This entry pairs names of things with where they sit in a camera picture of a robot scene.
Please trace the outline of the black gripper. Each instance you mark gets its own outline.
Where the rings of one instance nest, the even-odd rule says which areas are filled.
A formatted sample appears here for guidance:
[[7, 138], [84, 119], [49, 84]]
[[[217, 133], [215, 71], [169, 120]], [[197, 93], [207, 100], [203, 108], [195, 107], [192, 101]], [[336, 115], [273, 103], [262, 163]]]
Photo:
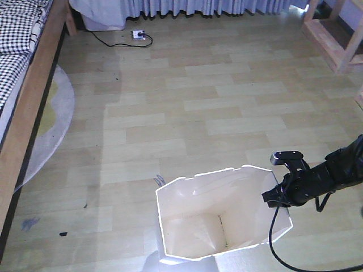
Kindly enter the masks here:
[[315, 199], [316, 207], [325, 207], [331, 195], [331, 176], [326, 169], [309, 169], [286, 174], [281, 183], [262, 194], [269, 207], [300, 207]]

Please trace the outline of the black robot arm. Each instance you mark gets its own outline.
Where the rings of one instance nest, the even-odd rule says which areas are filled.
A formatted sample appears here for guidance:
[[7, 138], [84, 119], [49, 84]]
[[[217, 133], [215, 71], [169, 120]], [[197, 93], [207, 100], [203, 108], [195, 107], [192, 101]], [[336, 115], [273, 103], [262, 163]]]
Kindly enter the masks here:
[[362, 135], [311, 168], [299, 151], [278, 151], [271, 155], [273, 165], [285, 165], [289, 173], [281, 183], [262, 194], [269, 207], [302, 206], [315, 199], [321, 212], [330, 195], [337, 190], [362, 183]]

